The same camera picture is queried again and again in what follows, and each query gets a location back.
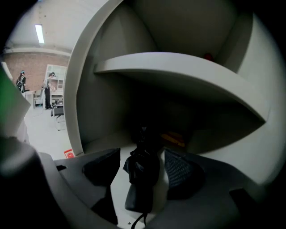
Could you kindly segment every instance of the standing person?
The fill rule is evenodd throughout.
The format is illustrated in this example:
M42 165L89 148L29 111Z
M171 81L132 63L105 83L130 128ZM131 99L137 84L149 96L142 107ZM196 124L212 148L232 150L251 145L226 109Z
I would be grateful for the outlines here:
M24 93L25 92L25 86L26 86L25 71L22 70L17 81L16 81L16 87L19 89L19 91Z
M52 82L52 77L55 76L55 73L52 72L49 74L48 79L46 80L46 82L44 83L44 89L45 89L45 103L46 103L46 110L47 109L52 109L52 106L50 105L50 89L52 89L53 91L55 91L55 88L52 86L51 82Z

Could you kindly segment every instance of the fluorescent light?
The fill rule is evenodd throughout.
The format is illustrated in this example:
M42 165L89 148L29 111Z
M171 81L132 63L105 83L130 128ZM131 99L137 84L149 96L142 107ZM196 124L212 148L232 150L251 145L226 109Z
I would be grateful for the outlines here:
M43 43L44 44L45 42L44 42L42 25L35 25L35 27L36 27L36 32L37 32L39 43Z

